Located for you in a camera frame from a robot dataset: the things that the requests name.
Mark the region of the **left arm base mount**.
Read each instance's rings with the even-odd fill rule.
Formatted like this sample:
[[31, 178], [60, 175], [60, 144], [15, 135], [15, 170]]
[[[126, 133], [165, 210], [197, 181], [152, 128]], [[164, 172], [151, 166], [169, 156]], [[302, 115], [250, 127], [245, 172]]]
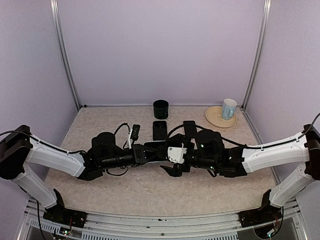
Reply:
[[83, 229], [87, 220], [88, 214], [84, 211], [78, 211], [66, 208], [64, 210], [50, 213], [45, 211], [43, 218], [54, 223], [66, 225], [69, 227], [76, 227]]

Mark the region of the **pink phone case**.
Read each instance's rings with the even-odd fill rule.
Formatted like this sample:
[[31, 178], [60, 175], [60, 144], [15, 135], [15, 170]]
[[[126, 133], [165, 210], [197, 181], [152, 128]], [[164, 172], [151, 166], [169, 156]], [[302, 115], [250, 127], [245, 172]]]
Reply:
[[184, 120], [183, 132], [186, 137], [194, 139], [197, 135], [196, 122], [194, 120]]

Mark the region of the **black phone case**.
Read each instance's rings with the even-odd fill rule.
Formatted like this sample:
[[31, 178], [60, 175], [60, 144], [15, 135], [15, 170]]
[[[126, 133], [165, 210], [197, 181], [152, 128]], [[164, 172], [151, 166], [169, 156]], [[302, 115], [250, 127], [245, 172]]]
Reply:
[[164, 120], [157, 120], [152, 125], [152, 139], [154, 141], [164, 141], [167, 137], [168, 129], [167, 122]]

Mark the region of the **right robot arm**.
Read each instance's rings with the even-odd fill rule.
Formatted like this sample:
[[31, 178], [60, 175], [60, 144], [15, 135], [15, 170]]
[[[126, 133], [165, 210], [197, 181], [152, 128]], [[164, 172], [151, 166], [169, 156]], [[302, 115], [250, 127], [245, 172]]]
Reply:
[[320, 179], [320, 134], [312, 124], [303, 131], [279, 141], [256, 146], [235, 143], [225, 148], [225, 138], [217, 131], [191, 125], [179, 140], [179, 146], [170, 146], [165, 140], [165, 158], [172, 167], [162, 166], [171, 177], [180, 177], [190, 168], [206, 169], [213, 177], [243, 177], [255, 171], [298, 163], [296, 169], [279, 185], [264, 193], [256, 218], [266, 222], [276, 209]]

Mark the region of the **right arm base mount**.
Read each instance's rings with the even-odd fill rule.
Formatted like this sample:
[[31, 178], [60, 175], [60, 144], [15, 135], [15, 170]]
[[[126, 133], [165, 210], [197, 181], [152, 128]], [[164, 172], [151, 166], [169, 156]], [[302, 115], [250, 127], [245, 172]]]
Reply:
[[252, 227], [281, 219], [283, 216], [281, 208], [275, 209], [250, 209], [238, 213], [242, 228]]

